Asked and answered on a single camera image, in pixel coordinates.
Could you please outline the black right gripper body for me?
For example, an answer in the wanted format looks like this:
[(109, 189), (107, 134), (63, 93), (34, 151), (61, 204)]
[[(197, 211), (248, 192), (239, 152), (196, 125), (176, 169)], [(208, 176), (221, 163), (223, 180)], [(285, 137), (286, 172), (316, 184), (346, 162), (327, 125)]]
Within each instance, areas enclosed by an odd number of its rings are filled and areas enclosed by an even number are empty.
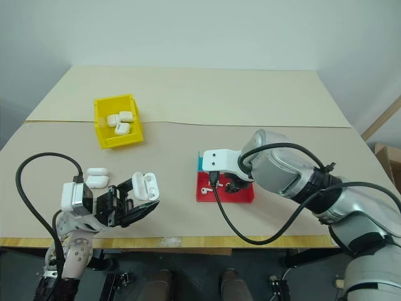
[(236, 184), (241, 189), (247, 189), (252, 183), (251, 181), (245, 181), (245, 180), (241, 179), (239, 176), (237, 176), (233, 173), (225, 172), (224, 176), (228, 180), (227, 183), (231, 182), (233, 184)]

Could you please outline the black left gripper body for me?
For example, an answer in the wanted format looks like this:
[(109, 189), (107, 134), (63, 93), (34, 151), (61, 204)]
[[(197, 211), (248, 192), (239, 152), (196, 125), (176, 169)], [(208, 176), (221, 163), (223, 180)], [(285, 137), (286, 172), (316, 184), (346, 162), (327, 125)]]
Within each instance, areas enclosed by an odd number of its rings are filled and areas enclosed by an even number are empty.
[(107, 227), (120, 226), (118, 219), (128, 213), (129, 206), (133, 204), (131, 199), (122, 201), (119, 199), (117, 186), (109, 186), (107, 192), (97, 197), (95, 218)]

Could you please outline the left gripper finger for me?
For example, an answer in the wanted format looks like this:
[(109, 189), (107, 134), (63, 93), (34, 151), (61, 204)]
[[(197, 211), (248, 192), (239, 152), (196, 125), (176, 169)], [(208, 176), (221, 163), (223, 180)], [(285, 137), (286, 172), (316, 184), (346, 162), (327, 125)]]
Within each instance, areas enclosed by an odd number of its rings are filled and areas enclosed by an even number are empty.
[(123, 214), (119, 217), (118, 222), (122, 228), (126, 228), (131, 224), (143, 219), (149, 213), (151, 213), (157, 206), (159, 205), (159, 201), (151, 201), (145, 204), (141, 204), (140, 206), (134, 207), (129, 210), (128, 213)]
[(132, 179), (127, 179), (117, 186), (119, 192), (119, 199), (126, 201), (128, 199), (128, 193), (133, 189)]

